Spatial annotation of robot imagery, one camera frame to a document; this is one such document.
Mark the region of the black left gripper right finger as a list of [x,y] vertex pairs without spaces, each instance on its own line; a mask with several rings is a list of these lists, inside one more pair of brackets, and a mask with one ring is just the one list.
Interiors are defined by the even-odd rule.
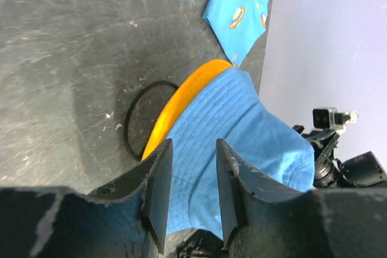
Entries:
[[216,171],[230,257],[385,257],[386,190],[302,193],[244,161],[222,139]]

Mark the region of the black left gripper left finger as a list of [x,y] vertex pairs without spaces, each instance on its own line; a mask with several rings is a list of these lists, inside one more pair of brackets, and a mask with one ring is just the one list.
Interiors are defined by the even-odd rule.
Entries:
[[173,143],[88,195],[1,189],[2,257],[157,257],[164,251]]

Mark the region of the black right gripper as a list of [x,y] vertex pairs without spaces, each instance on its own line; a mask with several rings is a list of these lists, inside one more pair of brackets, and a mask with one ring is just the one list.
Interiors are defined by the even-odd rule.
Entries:
[[340,173],[333,163],[334,149],[340,135],[334,129],[313,130],[304,133],[302,125],[293,126],[293,130],[306,139],[314,150],[314,182],[315,188],[335,187]]

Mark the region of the yellow bucket hat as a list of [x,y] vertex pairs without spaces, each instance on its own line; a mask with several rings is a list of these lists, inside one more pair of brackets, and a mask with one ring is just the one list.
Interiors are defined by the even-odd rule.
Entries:
[[201,65],[182,83],[158,116],[144,152],[142,153],[142,160],[145,160],[166,138],[179,116],[189,106],[192,100],[214,78],[232,66],[228,61],[213,59]]

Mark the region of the blue bucket hat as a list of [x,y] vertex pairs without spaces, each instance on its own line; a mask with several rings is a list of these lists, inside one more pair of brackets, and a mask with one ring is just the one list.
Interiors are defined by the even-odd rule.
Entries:
[[314,181],[314,151],[264,107],[250,75],[228,68],[192,100],[167,134],[173,142],[167,232],[199,228],[223,235],[216,142],[276,181],[306,192]]

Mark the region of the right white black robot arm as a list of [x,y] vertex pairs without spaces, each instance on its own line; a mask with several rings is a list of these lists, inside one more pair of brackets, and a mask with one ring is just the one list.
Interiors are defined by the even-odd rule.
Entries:
[[301,125],[295,125],[293,129],[314,149],[315,188],[386,187],[386,172],[371,151],[342,162],[334,156],[340,137],[337,130],[326,128],[305,134]]

